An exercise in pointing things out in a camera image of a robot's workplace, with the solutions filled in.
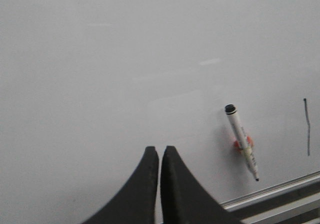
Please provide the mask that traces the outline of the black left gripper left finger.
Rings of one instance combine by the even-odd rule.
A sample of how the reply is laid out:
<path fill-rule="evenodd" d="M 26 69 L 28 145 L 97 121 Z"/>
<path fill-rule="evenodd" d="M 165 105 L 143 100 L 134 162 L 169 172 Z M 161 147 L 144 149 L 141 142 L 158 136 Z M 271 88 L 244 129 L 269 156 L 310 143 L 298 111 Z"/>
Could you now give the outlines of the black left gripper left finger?
<path fill-rule="evenodd" d="M 155 147 L 146 147 L 123 187 L 84 223 L 155 223 L 158 157 Z"/>

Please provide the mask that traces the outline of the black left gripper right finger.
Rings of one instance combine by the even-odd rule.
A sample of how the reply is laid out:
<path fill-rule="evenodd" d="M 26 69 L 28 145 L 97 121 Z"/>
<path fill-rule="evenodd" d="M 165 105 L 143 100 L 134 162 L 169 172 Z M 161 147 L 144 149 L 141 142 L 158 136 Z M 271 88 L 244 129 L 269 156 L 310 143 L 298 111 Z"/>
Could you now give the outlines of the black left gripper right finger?
<path fill-rule="evenodd" d="M 160 176 L 164 223 L 241 223 L 200 185 L 174 146 L 165 149 Z"/>

